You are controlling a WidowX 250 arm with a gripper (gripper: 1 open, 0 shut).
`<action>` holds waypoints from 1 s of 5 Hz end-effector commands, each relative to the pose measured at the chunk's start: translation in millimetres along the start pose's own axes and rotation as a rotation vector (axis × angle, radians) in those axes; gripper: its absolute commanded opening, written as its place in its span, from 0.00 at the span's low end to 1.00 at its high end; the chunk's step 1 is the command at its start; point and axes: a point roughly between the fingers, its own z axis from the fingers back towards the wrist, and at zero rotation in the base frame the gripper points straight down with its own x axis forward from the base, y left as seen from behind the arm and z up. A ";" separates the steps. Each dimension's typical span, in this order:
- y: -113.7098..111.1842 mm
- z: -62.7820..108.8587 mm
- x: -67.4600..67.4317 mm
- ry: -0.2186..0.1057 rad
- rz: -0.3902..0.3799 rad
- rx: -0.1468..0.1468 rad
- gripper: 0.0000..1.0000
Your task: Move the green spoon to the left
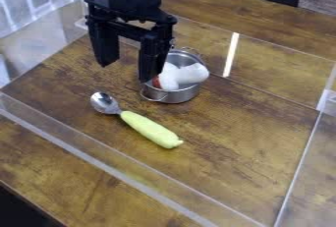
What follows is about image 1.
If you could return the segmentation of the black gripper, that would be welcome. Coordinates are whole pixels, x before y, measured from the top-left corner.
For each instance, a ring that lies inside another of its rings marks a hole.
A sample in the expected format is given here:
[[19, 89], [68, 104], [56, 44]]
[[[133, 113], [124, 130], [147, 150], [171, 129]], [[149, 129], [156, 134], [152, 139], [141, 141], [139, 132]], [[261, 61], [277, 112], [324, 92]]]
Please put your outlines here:
[[[152, 22], [159, 27], [172, 28], [176, 18], [164, 12], [161, 0], [84, 0], [88, 4], [87, 26], [97, 63], [109, 66], [120, 59], [119, 35], [112, 31], [109, 22], [123, 20]], [[137, 76], [145, 83], [156, 77], [164, 67], [171, 49], [172, 35], [160, 37], [147, 33], [139, 38]]]

